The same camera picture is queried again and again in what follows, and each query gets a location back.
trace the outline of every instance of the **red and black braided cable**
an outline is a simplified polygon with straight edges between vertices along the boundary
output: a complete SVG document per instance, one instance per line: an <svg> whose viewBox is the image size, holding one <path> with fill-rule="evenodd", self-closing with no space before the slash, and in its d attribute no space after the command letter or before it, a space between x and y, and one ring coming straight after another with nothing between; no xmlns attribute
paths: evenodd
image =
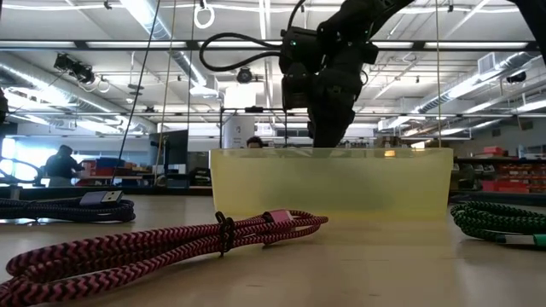
<svg viewBox="0 0 546 307"><path fill-rule="evenodd" d="M0 306L19 307L84 298L127 285L184 259L251 244L310 235L327 217L289 211L291 220L262 216L234 222L107 235L46 246L9 260L13 278L0 285Z"/></svg>

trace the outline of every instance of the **workbench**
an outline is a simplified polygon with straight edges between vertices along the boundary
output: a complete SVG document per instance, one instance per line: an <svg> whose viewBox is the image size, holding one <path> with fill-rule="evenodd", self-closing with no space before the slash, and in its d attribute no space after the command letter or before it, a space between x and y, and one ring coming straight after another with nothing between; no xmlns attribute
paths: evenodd
<svg viewBox="0 0 546 307"><path fill-rule="evenodd" d="M136 202L134 223L0 224L0 264L63 241L215 223L210 197L126 197ZM0 281L8 278L2 270ZM193 258L59 306L513 307L543 305L544 289L546 252L470 239L446 216L390 225L332 220L305 238Z"/></svg>

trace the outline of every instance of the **white cylinder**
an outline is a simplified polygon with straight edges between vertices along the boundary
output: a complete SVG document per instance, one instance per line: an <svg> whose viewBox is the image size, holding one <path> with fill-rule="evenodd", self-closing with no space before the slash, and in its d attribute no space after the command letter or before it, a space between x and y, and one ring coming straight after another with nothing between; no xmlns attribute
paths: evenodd
<svg viewBox="0 0 546 307"><path fill-rule="evenodd" d="M247 140L254 136L253 116L233 116L224 123L223 148L246 148Z"/></svg>

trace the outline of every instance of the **computer screen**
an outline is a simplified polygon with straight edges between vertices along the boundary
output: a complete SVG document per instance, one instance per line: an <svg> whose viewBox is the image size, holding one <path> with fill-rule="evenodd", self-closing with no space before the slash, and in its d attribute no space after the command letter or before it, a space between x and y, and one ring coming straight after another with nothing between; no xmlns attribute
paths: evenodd
<svg viewBox="0 0 546 307"><path fill-rule="evenodd" d="M163 139L169 142L169 165L185 165L188 162L188 131L168 131L163 132ZM151 143L160 142L160 133L153 133L149 136L150 148L149 148L149 163L155 165L157 160L158 147L152 146ZM163 165L163 154L160 155L159 165Z"/></svg>

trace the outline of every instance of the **braided cable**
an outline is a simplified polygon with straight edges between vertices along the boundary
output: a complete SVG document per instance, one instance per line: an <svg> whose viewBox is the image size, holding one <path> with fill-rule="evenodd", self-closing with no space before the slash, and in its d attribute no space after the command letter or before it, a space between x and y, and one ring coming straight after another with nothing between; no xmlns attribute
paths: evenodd
<svg viewBox="0 0 546 307"><path fill-rule="evenodd" d="M303 211L290 213L293 220L278 223L262 217L237 221L230 234L221 232L221 223L206 224L107 235L29 251L9 260L6 270L13 278L0 285L0 306L88 297L184 259L225 252L223 242L228 238L234 248L271 244L310 235L328 221Z"/></svg>
<svg viewBox="0 0 546 307"><path fill-rule="evenodd" d="M484 201L469 201L451 208L453 221L465 235L496 243L507 242L512 237L534 237L546 234L546 215Z"/></svg>
<svg viewBox="0 0 546 307"><path fill-rule="evenodd" d="M52 201L0 200L0 219L52 218L78 223L129 222L135 219L133 202L117 205L81 206L81 198Z"/></svg>

